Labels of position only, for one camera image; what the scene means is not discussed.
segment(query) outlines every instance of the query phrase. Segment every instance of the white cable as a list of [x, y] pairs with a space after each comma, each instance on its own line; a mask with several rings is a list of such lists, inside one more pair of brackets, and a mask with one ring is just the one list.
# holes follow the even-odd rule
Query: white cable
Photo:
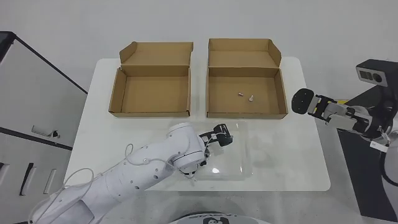
[[[89, 170], [89, 171], [91, 172], [91, 180], [90, 180], [89, 182], [87, 182], [86, 184], [82, 185], [82, 187], [84, 187], [84, 186], [86, 186], [87, 184], [89, 184], [89, 186], [87, 187], [86, 192], [85, 192], [74, 204], [72, 204], [72, 205], [71, 205], [70, 207], [68, 207], [65, 211], [63, 211], [63, 212], [60, 213], [57, 217], [55, 217], [49, 224], [51, 224], [56, 218], [58, 218], [60, 215], [62, 215], [63, 213], [65, 213], [66, 211], [68, 211], [70, 208], [72, 208], [77, 202], [79, 202], [79, 201], [87, 194], [87, 192], [89, 191], [89, 189], [91, 188], [91, 185], [93, 184], [93, 182], [94, 182], [94, 180], [95, 180], [95, 178], [94, 178], [94, 171], [93, 171], [92, 169], [90, 169], [90, 168], [78, 169], [78, 170], [76, 170], [74, 173], [72, 173], [72, 174], [66, 179], [66, 181], [65, 181], [65, 182], [63, 183], [63, 185], [62, 185], [62, 188], [58, 191], [57, 196], [55, 196], [55, 198], [52, 200], [52, 202], [50, 203], [50, 205], [49, 205], [49, 206], [43, 211], [43, 213], [38, 217], [38, 219], [36, 220], [36, 223], [39, 222], [39, 220], [40, 220], [40, 219], [42, 218], [42, 216], [46, 213], [46, 211], [51, 207], [51, 205], [55, 202], [55, 200], [58, 198], [58, 196], [61, 194], [61, 192], [65, 190], [65, 186], [66, 186], [67, 182], [69, 181], [69, 179], [70, 179], [71, 177], [73, 177], [77, 172], [80, 172], [80, 171], [82, 171], [82, 170]], [[39, 206], [40, 203], [42, 203], [42, 202], [48, 200], [49, 198], [44, 199], [43, 201], [41, 201], [41, 202], [39, 202], [38, 204], [35, 205], [35, 207], [32, 209], [32, 211], [30, 211], [30, 214], [29, 214], [29, 217], [28, 217], [28, 221], [27, 221], [28, 223], [34, 223], [33, 220], [32, 220], [32, 217], [33, 217], [33, 213], [34, 213], [34, 212], [36, 211], [36, 209], [37, 209], [37, 206]]]
[[[128, 149], [129, 146], [131, 146], [131, 151], [129, 152], [129, 154], [127, 154], [127, 149]], [[162, 159], [157, 159], [157, 158], [148, 160], [146, 163], [135, 164], [135, 163], [133, 163], [133, 162], [131, 162], [131, 161], [129, 160], [129, 156], [132, 154], [132, 150], [133, 150], [133, 149], [134, 149], [134, 145], [133, 145], [133, 144], [128, 144], [128, 145], [126, 146], [125, 150], [124, 150], [124, 158], [128, 161], [129, 164], [132, 164], [132, 165], [134, 165], [134, 166], [144, 166], [144, 165], [149, 164], [149, 163], [152, 162], [152, 161], [160, 161], [160, 162], [164, 162], [165, 164], [169, 165], [173, 170], [177, 170], [177, 168], [176, 168], [173, 164], [171, 164], [170, 162], [164, 161], [164, 160], [162, 160]], [[186, 178], [188, 178], [188, 179], [191, 179], [191, 178], [192, 178], [192, 177], [188, 177], [187, 175], [185, 175], [182, 171], [180, 171], [180, 173], [183, 174], [183, 175], [184, 175]]]

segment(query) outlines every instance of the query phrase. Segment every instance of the robotic arm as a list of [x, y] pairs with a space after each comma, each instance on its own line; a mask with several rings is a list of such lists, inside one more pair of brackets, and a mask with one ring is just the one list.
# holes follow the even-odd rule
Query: robotic arm
[[347, 106], [302, 88], [292, 98], [292, 109], [308, 113], [326, 125], [360, 135], [381, 151], [380, 171], [384, 190], [398, 213], [398, 63], [367, 60], [356, 66], [361, 81], [380, 90], [378, 104], [372, 107]]
[[119, 203], [171, 176], [175, 169], [194, 173], [205, 165], [209, 143], [231, 144], [225, 124], [198, 136], [190, 123], [169, 129], [165, 140], [148, 144], [126, 156], [89, 184], [71, 186], [53, 194], [32, 216], [38, 224], [95, 224]]

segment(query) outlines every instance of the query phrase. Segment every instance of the box flap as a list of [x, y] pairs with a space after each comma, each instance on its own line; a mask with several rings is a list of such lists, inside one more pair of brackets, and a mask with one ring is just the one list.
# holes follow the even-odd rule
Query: box flap
[[116, 76], [114, 79], [113, 90], [111, 95], [111, 102], [109, 103], [110, 113], [119, 113], [122, 109], [126, 79], [127, 76], [119, 68], [116, 71]]
[[187, 97], [187, 112], [191, 112], [191, 69], [188, 69], [188, 97]]
[[270, 39], [209, 40], [209, 67], [278, 68], [281, 58]]
[[193, 42], [132, 42], [120, 51], [122, 66], [189, 66]]

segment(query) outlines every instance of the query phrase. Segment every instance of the drawer handle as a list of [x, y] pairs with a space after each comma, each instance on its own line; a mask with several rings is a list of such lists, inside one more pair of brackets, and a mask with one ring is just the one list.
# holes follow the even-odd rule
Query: drawer handle
[[47, 138], [60, 138], [61, 137], [61, 135], [59, 135], [57, 130], [52, 131], [50, 134], [45, 134], [45, 133], [41, 133], [40, 131], [36, 131], [34, 125], [32, 126], [32, 132], [36, 133], [38, 135], [45, 136]]
[[29, 165], [27, 166], [24, 181], [22, 182], [21, 191], [19, 192], [19, 195], [21, 196], [27, 195], [27, 191], [29, 190], [29, 186], [33, 180], [33, 176], [35, 175], [36, 169], [37, 167], [34, 166], [33, 162], [30, 162]]
[[51, 173], [50, 173], [49, 179], [47, 180], [47, 184], [45, 185], [43, 194], [47, 195], [49, 193], [51, 185], [52, 185], [52, 181], [54, 180], [56, 172], [57, 172], [57, 169], [51, 170]]

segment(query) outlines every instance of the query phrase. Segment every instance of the cardboard box lid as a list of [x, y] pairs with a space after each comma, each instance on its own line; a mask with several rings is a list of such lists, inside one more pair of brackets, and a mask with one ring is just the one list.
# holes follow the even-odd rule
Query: cardboard box lid
[[279, 68], [281, 59], [270, 39], [209, 40], [209, 67]]
[[190, 65], [193, 42], [132, 42], [120, 51], [123, 66]]

